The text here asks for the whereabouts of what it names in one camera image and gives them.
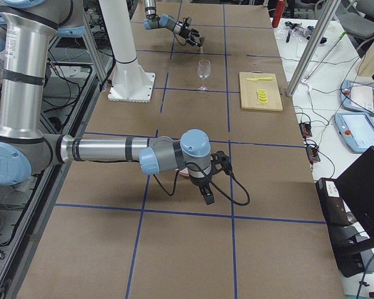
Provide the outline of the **clear wine glass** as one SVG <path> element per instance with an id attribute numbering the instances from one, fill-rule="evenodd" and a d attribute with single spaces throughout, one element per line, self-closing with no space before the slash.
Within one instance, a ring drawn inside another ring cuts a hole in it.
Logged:
<path id="1" fill-rule="evenodd" d="M 204 85 L 204 80 L 206 80 L 211 74 L 211 62 L 209 60 L 203 59 L 198 62 L 197 68 L 198 77 L 202 80 L 201 86 L 199 87 L 199 92 L 207 91 L 207 87 Z"/>

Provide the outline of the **pink bowl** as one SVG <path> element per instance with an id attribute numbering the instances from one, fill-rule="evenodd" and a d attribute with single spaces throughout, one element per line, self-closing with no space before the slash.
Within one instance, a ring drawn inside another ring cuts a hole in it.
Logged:
<path id="1" fill-rule="evenodd" d="M 188 178 L 189 177 L 189 172 L 188 168 L 183 168 L 183 169 L 175 169 L 176 172 L 182 177 Z"/>

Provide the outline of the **bamboo cutting board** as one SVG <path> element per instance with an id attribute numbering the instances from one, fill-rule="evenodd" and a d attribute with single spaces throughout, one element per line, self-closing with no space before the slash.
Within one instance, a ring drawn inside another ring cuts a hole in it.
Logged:
<path id="1" fill-rule="evenodd" d="M 281 96 L 275 74 L 239 73 L 241 108 L 281 112 Z"/>

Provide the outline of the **yellow plastic knife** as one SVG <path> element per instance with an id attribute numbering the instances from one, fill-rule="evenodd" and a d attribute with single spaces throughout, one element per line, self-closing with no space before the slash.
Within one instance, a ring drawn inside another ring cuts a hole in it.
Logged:
<path id="1" fill-rule="evenodd" d="M 272 81 L 273 77 L 252 77 L 246 78 L 248 81 L 257 82 L 257 81 Z"/>

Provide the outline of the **orange terminal block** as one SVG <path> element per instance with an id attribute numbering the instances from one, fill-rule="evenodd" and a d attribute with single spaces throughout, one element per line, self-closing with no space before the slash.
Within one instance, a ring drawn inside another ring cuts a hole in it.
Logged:
<path id="1" fill-rule="evenodd" d="M 305 150 L 310 164 L 320 162 L 319 147 L 313 144 L 306 144 Z"/>
<path id="2" fill-rule="evenodd" d="M 299 129 L 303 139 L 312 137 L 311 124 L 307 122 L 299 123 Z"/>

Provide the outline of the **black box device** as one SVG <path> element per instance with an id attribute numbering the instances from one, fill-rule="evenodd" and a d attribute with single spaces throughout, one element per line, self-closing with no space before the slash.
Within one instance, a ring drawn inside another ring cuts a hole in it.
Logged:
<path id="1" fill-rule="evenodd" d="M 346 210 L 334 179 L 320 178 L 315 185 L 322 212 L 328 225 L 347 227 L 357 222 L 355 216 Z"/>

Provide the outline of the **black monitor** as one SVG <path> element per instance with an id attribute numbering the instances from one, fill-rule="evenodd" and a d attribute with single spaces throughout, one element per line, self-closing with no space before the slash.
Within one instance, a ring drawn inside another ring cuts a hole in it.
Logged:
<path id="1" fill-rule="evenodd" d="M 362 153 L 335 185 L 356 220 L 374 238 L 374 146 Z"/>

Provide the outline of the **lower teach pendant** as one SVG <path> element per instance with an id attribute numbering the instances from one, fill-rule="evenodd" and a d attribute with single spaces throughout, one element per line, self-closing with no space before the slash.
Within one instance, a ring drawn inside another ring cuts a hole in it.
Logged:
<path id="1" fill-rule="evenodd" d="M 336 113 L 334 122 L 342 139 L 354 153 L 374 147 L 374 122 L 367 113 Z"/>

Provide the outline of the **teach pendant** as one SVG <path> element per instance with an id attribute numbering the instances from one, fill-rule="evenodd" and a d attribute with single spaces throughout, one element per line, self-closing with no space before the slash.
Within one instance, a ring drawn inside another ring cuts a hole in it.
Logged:
<path id="1" fill-rule="evenodd" d="M 345 109 L 352 112 L 367 112 L 374 116 L 374 83 L 344 80 L 340 99 Z"/>
<path id="2" fill-rule="evenodd" d="M 374 122 L 367 113 L 336 113 L 334 122 L 342 139 L 354 153 L 374 147 Z"/>

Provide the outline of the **upper teach pendant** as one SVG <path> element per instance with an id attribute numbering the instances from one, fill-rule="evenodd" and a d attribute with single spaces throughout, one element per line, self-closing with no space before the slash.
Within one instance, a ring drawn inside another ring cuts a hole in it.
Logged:
<path id="1" fill-rule="evenodd" d="M 340 99 L 345 109 L 352 112 L 367 112 L 374 116 L 374 83 L 344 80 Z"/>

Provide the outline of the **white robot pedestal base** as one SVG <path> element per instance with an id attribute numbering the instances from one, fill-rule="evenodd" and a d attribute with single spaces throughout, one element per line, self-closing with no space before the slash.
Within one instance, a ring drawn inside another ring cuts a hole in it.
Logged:
<path id="1" fill-rule="evenodd" d="M 115 58 L 108 99 L 147 103 L 151 100 L 155 74 L 145 72 L 138 62 L 127 2 L 103 0 L 99 4 Z"/>

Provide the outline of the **aluminium frame post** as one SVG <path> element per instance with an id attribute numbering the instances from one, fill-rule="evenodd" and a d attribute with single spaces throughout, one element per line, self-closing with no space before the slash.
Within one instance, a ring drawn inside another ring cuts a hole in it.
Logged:
<path id="1" fill-rule="evenodd" d="M 340 4 L 340 0 L 331 0 L 326 1 L 323 13 L 320 16 L 320 19 L 317 21 L 314 32 L 310 37 L 307 46 L 302 54 L 302 57 L 299 60 L 297 68 L 290 80 L 290 83 L 286 90 L 286 95 L 290 98 L 294 95 L 298 84 L 300 83 L 307 67 L 310 64 L 310 61 L 315 53 L 317 46 L 320 44 L 320 40 L 323 37 L 330 21 L 335 14 L 335 11 Z"/>

